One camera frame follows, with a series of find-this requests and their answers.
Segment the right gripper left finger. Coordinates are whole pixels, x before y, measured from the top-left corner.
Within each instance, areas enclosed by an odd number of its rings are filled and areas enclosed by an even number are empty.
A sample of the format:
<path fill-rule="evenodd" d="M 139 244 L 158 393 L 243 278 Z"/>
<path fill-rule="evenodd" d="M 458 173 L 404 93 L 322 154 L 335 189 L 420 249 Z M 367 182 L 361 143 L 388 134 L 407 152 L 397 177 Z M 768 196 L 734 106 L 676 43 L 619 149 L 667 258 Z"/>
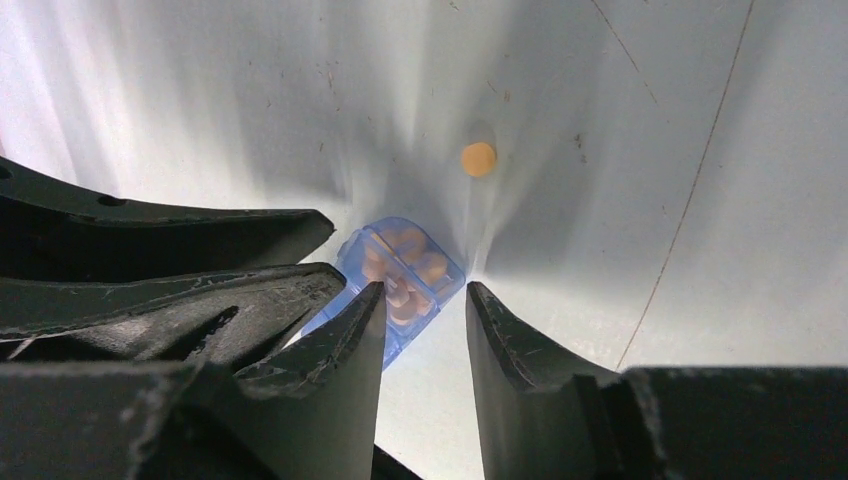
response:
<path fill-rule="evenodd" d="M 367 479 L 385 294 L 233 372 L 193 359 L 7 363 L 5 479 Z"/>

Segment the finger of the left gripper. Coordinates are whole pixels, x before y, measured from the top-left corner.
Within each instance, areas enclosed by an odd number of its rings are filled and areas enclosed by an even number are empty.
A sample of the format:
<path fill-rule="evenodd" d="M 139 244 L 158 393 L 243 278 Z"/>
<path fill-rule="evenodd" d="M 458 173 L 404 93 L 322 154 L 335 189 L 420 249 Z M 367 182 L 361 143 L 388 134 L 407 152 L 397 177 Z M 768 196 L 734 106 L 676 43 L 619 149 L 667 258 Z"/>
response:
<path fill-rule="evenodd" d="M 333 234 L 314 209 L 209 209 L 114 197 L 1 160 L 1 274 L 132 282 L 296 264 Z"/>
<path fill-rule="evenodd" d="M 126 283 L 4 280 L 1 366 L 206 361 L 263 369 L 344 284 L 326 263 Z"/>

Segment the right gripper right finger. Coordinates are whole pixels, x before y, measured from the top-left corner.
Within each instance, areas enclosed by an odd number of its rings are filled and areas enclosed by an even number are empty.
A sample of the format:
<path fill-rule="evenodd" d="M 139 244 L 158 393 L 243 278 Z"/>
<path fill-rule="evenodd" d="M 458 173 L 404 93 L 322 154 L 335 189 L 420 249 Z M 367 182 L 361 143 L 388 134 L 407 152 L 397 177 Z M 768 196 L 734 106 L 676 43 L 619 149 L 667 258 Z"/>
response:
<path fill-rule="evenodd" d="M 466 290 L 489 479 L 843 479 L 842 367 L 607 370 Z"/>

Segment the blue pill organizer box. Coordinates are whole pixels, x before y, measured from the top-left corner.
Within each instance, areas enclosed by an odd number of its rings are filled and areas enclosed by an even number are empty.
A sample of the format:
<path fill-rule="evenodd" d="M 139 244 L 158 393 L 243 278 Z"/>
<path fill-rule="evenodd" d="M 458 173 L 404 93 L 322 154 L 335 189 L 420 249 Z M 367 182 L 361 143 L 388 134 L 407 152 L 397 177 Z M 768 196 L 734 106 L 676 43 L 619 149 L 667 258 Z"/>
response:
<path fill-rule="evenodd" d="M 466 284 L 464 271 L 417 224 L 386 217 L 355 230 L 336 269 L 344 289 L 301 330 L 306 336 L 339 314 L 362 289 L 382 282 L 387 301 L 383 366 L 388 367 Z"/>

